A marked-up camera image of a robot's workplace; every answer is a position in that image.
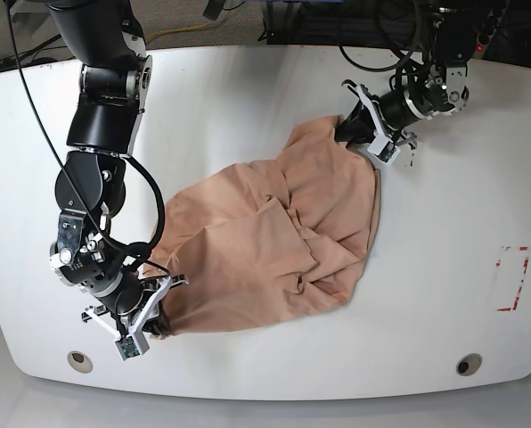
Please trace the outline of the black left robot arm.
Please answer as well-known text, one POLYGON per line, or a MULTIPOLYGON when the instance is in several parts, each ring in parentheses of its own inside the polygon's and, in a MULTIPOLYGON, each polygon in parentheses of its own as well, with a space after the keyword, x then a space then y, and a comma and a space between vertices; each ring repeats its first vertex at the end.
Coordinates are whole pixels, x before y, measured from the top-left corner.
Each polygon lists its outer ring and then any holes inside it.
POLYGON ((414 1, 414 24, 407 47, 393 41, 380 23, 383 3, 374 6, 373 23, 398 61, 387 67, 366 67, 342 56, 368 72, 392 71, 390 90, 369 99, 383 124, 398 142, 412 124, 460 111, 469 98, 466 87, 468 61, 476 49, 475 7, 467 1, 414 1))

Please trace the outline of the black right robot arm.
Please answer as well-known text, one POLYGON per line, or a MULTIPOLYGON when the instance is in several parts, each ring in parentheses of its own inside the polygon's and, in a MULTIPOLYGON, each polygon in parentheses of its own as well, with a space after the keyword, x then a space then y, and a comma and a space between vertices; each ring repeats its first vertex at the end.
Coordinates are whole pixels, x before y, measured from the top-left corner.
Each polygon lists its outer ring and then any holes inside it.
POLYGON ((45 5, 66 46, 82 63, 78 106, 67 136, 69 152, 55 182, 61 213, 53 268, 67 284, 90 292, 125 336, 149 299, 138 268, 151 256, 165 225, 161 191, 132 156, 152 58, 128 1, 45 5), (128 166, 154 193, 158 218, 148 242, 123 244, 110 235, 110 222, 125 202, 128 166))

